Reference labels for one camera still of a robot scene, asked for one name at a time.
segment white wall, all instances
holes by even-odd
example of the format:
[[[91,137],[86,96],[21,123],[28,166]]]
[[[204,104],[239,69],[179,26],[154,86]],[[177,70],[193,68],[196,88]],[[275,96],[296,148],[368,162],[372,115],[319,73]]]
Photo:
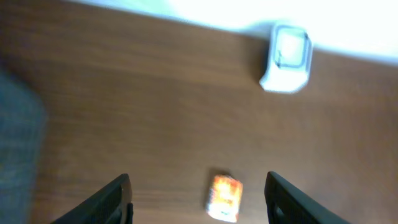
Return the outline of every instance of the white wall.
[[[73,0],[268,38],[272,22],[298,22],[316,47],[398,65],[394,0]]]

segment white container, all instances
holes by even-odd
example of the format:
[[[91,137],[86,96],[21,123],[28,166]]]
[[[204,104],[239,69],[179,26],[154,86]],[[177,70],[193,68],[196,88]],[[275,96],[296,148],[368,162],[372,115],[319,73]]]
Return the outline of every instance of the white container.
[[[307,31],[287,22],[271,31],[267,69],[260,79],[265,91],[295,93],[310,78],[313,44]]]

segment wooden table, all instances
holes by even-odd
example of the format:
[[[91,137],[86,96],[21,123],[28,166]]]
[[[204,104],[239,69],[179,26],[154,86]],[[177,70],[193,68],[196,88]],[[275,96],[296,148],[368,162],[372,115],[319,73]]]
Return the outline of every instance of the wooden table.
[[[354,223],[398,221],[398,69],[316,51],[294,95],[258,85],[267,42],[59,1],[2,1],[0,54],[48,112],[33,223],[119,174],[135,223],[220,223],[210,173],[244,186],[240,223],[267,223],[274,170]]]

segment gray fabric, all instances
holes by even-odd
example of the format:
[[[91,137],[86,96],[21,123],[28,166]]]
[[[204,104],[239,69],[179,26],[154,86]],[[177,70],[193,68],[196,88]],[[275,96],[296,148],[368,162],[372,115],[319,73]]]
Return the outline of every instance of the gray fabric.
[[[45,111],[39,98],[0,69],[0,223],[27,223]]]

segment orange package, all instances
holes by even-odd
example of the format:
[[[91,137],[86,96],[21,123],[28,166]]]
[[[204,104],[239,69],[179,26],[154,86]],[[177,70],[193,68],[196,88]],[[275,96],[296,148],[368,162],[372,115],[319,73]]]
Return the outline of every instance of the orange package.
[[[243,185],[228,175],[217,175],[210,189],[207,213],[212,218],[235,223],[238,220]]]

